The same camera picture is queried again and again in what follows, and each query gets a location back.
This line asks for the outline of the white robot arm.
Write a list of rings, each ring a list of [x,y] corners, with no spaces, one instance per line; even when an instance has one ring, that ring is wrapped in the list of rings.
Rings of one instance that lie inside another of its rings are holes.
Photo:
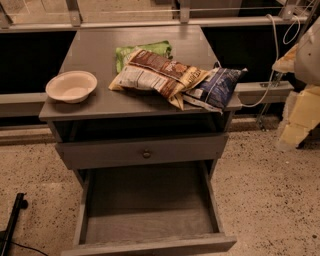
[[[285,106],[288,117],[281,125],[277,147],[288,151],[296,148],[320,124],[320,17],[272,69],[293,73],[306,84]]]

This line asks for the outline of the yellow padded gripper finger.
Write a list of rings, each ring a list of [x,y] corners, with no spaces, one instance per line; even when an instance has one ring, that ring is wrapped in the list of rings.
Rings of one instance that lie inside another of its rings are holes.
[[[279,73],[294,73],[294,63],[296,60],[296,52],[298,45],[295,44],[289,51],[287,51],[279,60],[273,65],[272,69]]]
[[[278,127],[277,149],[293,150],[319,124],[320,87],[307,85],[300,93],[290,92]]]

